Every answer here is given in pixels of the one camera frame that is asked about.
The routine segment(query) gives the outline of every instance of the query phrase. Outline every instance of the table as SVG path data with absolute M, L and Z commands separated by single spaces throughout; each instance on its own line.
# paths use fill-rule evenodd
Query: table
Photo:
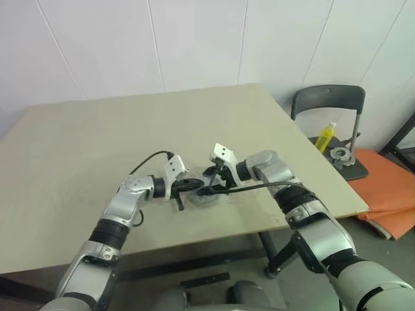
M 216 142 L 240 160 L 275 150 L 336 217 L 368 210 L 259 84 L 33 106 L 0 141 L 0 273 L 69 263 L 131 168 L 172 150 L 194 176 Z M 123 253 L 286 226 L 266 189 L 184 204 L 148 202 Z

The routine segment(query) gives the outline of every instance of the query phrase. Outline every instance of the white wall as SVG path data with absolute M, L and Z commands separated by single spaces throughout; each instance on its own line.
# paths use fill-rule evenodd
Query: white wall
M 334 83 L 365 88 L 358 145 L 379 149 L 415 109 L 414 16 L 415 0 L 1 0 L 0 135 L 34 104 L 261 82 L 289 111 Z M 348 138 L 353 118 L 297 123 Z

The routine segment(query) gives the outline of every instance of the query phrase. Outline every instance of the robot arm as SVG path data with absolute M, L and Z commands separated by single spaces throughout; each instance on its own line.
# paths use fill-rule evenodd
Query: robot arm
M 219 148 L 225 155 L 231 152 Z M 221 166 L 222 156 L 213 162 Z M 383 266 L 357 256 L 348 232 L 275 152 L 264 151 L 226 165 L 234 166 L 229 171 L 236 171 L 241 181 L 270 184 L 267 188 L 294 231 L 291 240 L 303 263 L 310 271 L 327 275 L 347 310 L 413 310 L 413 288 Z
M 41 311 L 90 311 L 107 305 L 115 283 L 113 269 L 142 203 L 153 198 L 169 200 L 174 184 L 184 174 L 183 161 L 175 155 L 165 165 L 163 178 L 129 175 L 69 265 L 56 299 Z

